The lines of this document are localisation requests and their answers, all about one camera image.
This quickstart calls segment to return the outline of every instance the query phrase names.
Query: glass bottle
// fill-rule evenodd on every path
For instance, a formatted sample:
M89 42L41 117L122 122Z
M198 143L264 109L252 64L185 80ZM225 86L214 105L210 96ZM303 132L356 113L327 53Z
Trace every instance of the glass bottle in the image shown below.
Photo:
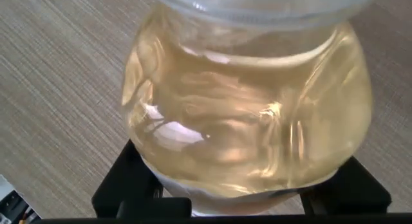
M265 212L323 182L371 121L346 21L371 0L159 0L127 60L122 116L196 215Z

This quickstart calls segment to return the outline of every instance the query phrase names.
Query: black object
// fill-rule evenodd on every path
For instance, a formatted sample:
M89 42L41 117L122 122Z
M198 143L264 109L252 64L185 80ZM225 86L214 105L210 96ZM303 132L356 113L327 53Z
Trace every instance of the black object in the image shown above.
M187 198L161 198L162 185L129 141L92 198L97 219L41 223L411 223L386 214L389 192L354 158L327 182L300 193L305 215L191 218Z
M16 191L10 192L0 201L0 223L17 224L28 208Z

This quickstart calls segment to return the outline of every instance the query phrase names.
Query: clear plastic cap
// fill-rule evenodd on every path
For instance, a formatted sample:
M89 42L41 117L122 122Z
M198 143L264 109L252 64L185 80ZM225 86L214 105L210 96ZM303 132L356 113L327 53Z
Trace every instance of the clear plastic cap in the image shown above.
M337 23L372 0L161 0L189 15L291 30Z

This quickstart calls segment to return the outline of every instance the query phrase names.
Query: wooden table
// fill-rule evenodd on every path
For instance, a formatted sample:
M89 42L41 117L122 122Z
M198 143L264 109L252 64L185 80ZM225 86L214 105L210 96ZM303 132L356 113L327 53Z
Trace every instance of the wooden table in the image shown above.
M0 174L44 218L92 216L91 195L126 143L124 60L154 0L0 0ZM353 20L375 114L357 158L412 212L412 0ZM289 200L274 212L302 212Z

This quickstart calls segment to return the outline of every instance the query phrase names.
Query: cloudy liquid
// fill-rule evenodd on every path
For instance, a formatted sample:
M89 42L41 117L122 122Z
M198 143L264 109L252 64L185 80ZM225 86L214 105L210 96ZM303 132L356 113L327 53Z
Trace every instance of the cloudy liquid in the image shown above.
M271 57L264 44L242 43L250 55L185 46L162 16L136 36L122 114L146 164L197 212L262 212L282 200L273 191L328 179L361 144L372 98L349 24L308 51Z

